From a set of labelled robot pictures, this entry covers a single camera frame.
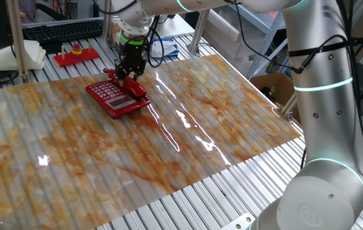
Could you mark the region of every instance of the glossy plastic sheet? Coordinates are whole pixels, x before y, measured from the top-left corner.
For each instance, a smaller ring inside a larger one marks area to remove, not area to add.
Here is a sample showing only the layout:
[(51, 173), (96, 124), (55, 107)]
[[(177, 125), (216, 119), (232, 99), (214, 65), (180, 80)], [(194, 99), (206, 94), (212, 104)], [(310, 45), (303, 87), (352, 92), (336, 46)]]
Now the glossy plastic sheet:
[(112, 120), (93, 75), (0, 89), (0, 229), (90, 230), (299, 137), (219, 56), (147, 69)]

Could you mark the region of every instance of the white paper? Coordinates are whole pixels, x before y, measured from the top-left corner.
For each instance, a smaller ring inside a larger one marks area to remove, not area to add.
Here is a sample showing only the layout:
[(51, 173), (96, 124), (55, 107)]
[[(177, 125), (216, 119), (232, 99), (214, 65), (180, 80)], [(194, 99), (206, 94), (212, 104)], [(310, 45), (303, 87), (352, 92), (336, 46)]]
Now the white paper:
[[(26, 48), (27, 67), (29, 70), (41, 70), (45, 62), (45, 50), (40, 47), (37, 41), (24, 40)], [(11, 47), (6, 47), (0, 50), (0, 71), (18, 70), (17, 60), (11, 50)]]

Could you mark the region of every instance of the cardboard box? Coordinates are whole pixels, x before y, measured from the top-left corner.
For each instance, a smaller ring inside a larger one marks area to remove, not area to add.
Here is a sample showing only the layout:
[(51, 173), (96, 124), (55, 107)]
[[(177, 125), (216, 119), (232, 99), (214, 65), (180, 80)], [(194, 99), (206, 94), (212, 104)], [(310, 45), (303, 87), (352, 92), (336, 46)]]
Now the cardboard box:
[[(277, 90), (272, 95), (275, 98), (274, 103), (279, 103), (282, 105), (282, 107), (288, 103), (295, 92), (294, 82), (283, 73), (273, 73), (264, 76), (251, 77), (250, 82), (258, 90), (260, 90), (260, 93), (264, 87), (271, 88), (272, 86), (275, 86)], [(296, 106), (293, 110), (293, 117), (300, 123), (298, 106)]]
[(121, 29), (120, 29), (120, 26), (119, 26), (118, 22), (117, 21), (113, 21), (113, 24), (112, 24), (112, 34), (111, 34), (112, 39), (114, 40), (115, 37), (116, 37), (116, 34), (117, 33), (120, 33), (120, 32), (121, 32)]

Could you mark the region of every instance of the metal pole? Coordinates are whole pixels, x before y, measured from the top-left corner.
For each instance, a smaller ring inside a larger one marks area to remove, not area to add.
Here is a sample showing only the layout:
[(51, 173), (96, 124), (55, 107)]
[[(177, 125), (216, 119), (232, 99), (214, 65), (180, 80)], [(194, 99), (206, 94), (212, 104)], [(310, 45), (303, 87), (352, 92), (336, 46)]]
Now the metal pole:
[[(113, 11), (113, 5), (111, 0), (105, 0), (105, 11), (106, 12), (112, 12)], [(113, 48), (114, 43), (112, 39), (112, 15), (105, 14), (104, 15), (104, 32), (102, 33), (102, 38), (104, 40), (104, 43), (109, 47)]]
[(297, 106), (297, 96), (294, 93), (288, 103), (284, 106), (284, 108), (281, 111), (281, 114), (284, 116), (284, 118), (288, 118), (289, 121), (292, 121), (292, 116), (290, 114)]
[(189, 53), (193, 56), (199, 55), (199, 43), (201, 40), (201, 37), (203, 35), (203, 32), (205, 30), (208, 14), (210, 13), (210, 10), (202, 10), (200, 12), (199, 20), (197, 21), (196, 30), (194, 31), (194, 36), (192, 43), (187, 45), (187, 49), (189, 50)]
[[(288, 44), (288, 39), (285, 39), (273, 52), (269, 55), (269, 59), (272, 60), (285, 46)], [(258, 69), (254, 72), (254, 76), (257, 75), (262, 69), (269, 64), (269, 60), (264, 60), (263, 64), (261, 64)]]
[[(260, 54), (263, 55), (267, 52), (267, 50), (270, 47), (272, 40), (274, 39), (274, 36), (277, 33), (279, 26), (281, 25), (283, 20), (284, 20), (284, 17), (282, 16), (282, 13), (279, 12), (279, 14), (275, 18), (274, 22), (272, 23), (271, 31), (265, 35), (264, 42), (261, 45), (260, 50), (258, 51)], [(256, 58), (252, 62), (252, 66), (247, 74), (247, 79), (254, 76), (254, 73), (256, 72), (256, 69), (258, 68), (262, 59), (263, 59), (263, 57), (261, 57), (260, 55), (256, 56)]]
[[(286, 57), (284, 63), (282, 64), (284, 66), (289, 66), (290, 65), (290, 57)], [(280, 67), (280, 69), (278, 70), (279, 73), (284, 73), (286, 70), (288, 69), (288, 67)]]
[(18, 0), (6, 0), (8, 15), (10, 16), (10, 25), (13, 33), (14, 51), (17, 56), (18, 70), (22, 83), (29, 83), (26, 49), (24, 46), (24, 37), (22, 35), (22, 25), (20, 18), (20, 8)]

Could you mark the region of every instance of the red toy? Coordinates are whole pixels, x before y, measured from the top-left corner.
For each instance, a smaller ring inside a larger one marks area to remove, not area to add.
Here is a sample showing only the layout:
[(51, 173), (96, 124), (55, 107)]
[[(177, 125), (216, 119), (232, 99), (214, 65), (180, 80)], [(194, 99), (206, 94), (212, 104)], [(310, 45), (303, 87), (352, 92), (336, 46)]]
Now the red toy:
[(91, 47), (91, 40), (88, 40), (89, 48), (82, 50), (79, 43), (75, 42), (72, 47), (72, 51), (69, 54), (65, 54), (65, 49), (62, 47), (62, 54), (55, 56), (54, 60), (59, 67), (80, 63), (82, 61), (99, 58), (99, 53)]
[(127, 76), (123, 87), (116, 79), (114, 70), (104, 70), (112, 80), (99, 82), (86, 87), (86, 91), (113, 118), (119, 118), (150, 104), (146, 90), (131, 77)]

